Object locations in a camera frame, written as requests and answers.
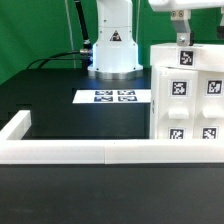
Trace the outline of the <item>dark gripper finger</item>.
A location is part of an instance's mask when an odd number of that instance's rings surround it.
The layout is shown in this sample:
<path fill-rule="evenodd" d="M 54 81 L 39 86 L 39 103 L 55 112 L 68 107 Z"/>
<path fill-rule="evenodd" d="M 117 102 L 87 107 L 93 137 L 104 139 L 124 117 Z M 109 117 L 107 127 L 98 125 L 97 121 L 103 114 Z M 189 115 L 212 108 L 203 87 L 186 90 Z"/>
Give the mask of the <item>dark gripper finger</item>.
<path fill-rule="evenodd" d="M 194 33 L 190 28 L 190 19 L 190 10 L 174 10 L 171 12 L 171 22 L 176 31 L 176 43 L 178 46 L 193 45 Z"/>
<path fill-rule="evenodd" d="M 221 7 L 221 21 L 220 24 L 217 26 L 217 38 L 224 39 L 224 7 Z"/>

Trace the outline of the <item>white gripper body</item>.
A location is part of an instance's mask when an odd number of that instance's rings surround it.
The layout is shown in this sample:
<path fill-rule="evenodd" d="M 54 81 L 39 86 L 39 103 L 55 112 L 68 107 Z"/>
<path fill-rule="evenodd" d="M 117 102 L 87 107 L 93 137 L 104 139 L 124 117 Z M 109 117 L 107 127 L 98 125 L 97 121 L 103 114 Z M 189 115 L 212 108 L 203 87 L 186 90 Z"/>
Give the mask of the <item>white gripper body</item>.
<path fill-rule="evenodd" d="M 148 0 L 156 12 L 224 7 L 224 0 Z"/>

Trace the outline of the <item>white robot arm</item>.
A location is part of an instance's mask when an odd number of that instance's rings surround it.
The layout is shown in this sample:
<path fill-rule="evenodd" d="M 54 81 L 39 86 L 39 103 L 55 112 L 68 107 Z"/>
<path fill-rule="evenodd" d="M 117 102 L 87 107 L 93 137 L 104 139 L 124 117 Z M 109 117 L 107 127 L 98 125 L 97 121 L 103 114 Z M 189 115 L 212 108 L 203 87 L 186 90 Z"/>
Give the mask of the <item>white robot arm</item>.
<path fill-rule="evenodd" d="M 132 0 L 96 0 L 98 39 L 92 49 L 90 77 L 127 79 L 136 76 L 139 64 L 138 44 L 132 36 Z M 171 12 L 178 46 L 193 45 L 189 19 L 194 9 L 224 7 L 224 0 L 148 0 L 155 12 Z"/>

